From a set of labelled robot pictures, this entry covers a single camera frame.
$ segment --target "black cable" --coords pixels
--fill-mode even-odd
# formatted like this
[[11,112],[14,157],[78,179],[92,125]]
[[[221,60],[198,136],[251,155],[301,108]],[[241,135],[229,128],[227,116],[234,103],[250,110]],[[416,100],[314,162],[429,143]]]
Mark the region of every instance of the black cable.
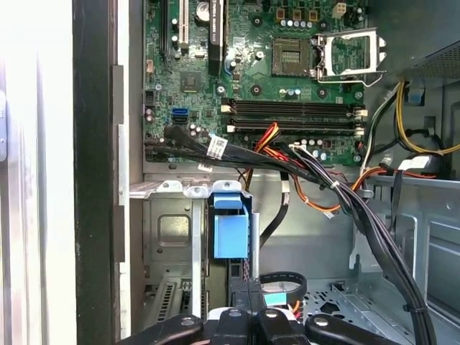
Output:
[[286,213],[289,209],[289,197],[290,197],[290,187],[289,187],[289,175],[286,172],[280,172],[281,177],[281,206],[278,210],[277,215],[273,220],[268,224],[265,230],[260,234],[260,248],[265,244],[265,242],[273,235],[275,230],[281,224],[281,222],[286,217]]

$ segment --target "green circuit board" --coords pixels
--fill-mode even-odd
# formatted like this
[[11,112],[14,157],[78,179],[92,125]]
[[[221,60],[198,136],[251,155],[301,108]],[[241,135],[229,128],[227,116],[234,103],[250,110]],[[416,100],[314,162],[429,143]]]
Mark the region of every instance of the green circuit board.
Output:
[[[146,0],[145,3],[144,104],[153,119],[144,121],[144,134],[150,141],[162,141],[163,129],[172,123],[171,109],[177,107],[188,110],[188,118],[183,126],[197,140],[207,142],[209,134],[215,133],[234,144],[253,147],[261,134],[227,133],[226,120],[229,115],[221,113],[222,98],[363,104],[364,90],[361,84],[325,85],[304,75],[275,75],[273,57],[278,45],[283,45],[288,40],[308,40],[319,32],[340,32],[364,27],[364,22],[351,27],[350,24],[345,25],[344,19],[334,19],[332,11],[336,0],[281,0],[279,3],[275,0],[269,5],[265,0],[229,0],[224,35],[226,59],[219,75],[210,75],[208,72],[209,23],[197,20],[197,6],[202,6],[202,1],[188,0],[187,50],[179,49],[172,43],[173,36],[177,37],[177,31],[171,22],[180,17],[180,0],[167,0],[166,33],[164,30],[162,32],[162,21],[165,21],[162,18],[162,4],[164,2],[160,0]],[[359,6],[359,0],[348,0],[347,6]],[[285,13],[285,22],[277,17],[281,9]],[[291,21],[292,15],[300,15],[301,20]],[[162,53],[162,35],[167,37],[165,53]],[[336,40],[333,46],[334,70],[364,67],[364,51],[364,41]],[[299,59],[296,54],[292,52],[280,58],[287,61]],[[231,61],[238,63],[232,66]],[[297,93],[300,91],[300,94],[288,98],[286,92],[291,90],[296,90]],[[261,119],[276,121],[295,117],[262,116]],[[325,164],[356,164],[355,145],[359,139],[353,136],[328,137],[295,133],[283,135],[279,140],[288,143],[302,140],[310,142],[309,150],[326,153],[326,159],[323,160]],[[321,142],[327,143],[327,146],[323,146]],[[156,154],[152,147],[146,149],[146,160],[183,161],[177,157]]]

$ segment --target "pci express slot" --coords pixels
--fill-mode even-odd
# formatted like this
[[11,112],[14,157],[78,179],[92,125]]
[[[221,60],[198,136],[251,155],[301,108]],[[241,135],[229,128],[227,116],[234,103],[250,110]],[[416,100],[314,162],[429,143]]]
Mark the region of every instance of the pci express slot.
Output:
[[167,27],[168,27],[168,12],[169,5],[168,0],[160,0],[160,54],[163,58],[166,56],[167,52]]
[[188,49],[188,0],[179,0],[179,47]]
[[223,98],[221,112],[236,116],[344,116],[353,115],[354,107],[335,103],[243,101]]
[[[354,122],[276,121],[283,134],[355,135],[359,128]],[[227,133],[263,134],[273,120],[230,119]]]

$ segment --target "sata port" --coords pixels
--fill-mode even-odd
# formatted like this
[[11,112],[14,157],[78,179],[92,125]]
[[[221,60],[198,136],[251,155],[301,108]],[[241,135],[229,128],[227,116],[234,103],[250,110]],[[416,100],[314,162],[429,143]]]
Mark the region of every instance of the sata port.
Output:
[[187,124],[188,109],[187,108],[173,108],[171,110],[171,120],[174,124]]

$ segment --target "motherboard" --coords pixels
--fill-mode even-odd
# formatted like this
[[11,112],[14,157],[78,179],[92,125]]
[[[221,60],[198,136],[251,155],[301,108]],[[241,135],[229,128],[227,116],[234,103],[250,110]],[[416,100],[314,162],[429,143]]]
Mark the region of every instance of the motherboard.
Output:
[[[360,0],[145,1],[148,162],[183,161],[155,152],[170,124],[251,149],[274,121],[277,141],[305,145],[325,165],[360,162],[363,85],[315,78],[318,37],[364,28]],[[364,68],[365,50],[365,40],[334,40],[333,69]]]

